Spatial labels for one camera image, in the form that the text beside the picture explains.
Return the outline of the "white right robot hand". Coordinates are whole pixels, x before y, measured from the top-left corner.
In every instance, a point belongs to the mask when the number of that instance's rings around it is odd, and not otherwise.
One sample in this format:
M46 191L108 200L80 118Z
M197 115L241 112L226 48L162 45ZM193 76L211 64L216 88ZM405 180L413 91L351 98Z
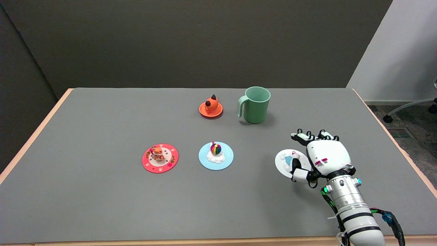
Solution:
M292 182L318 185L319 178L331 180L337 176L353 176L356 173L356 168L352 165L349 153L340 142L339 136L332 136L323 129L315 136L311 131L304 133L299 128L296 133L291 133L291 139L306 147L306 157L310 165L306 168L300 160L293 158L289 172Z

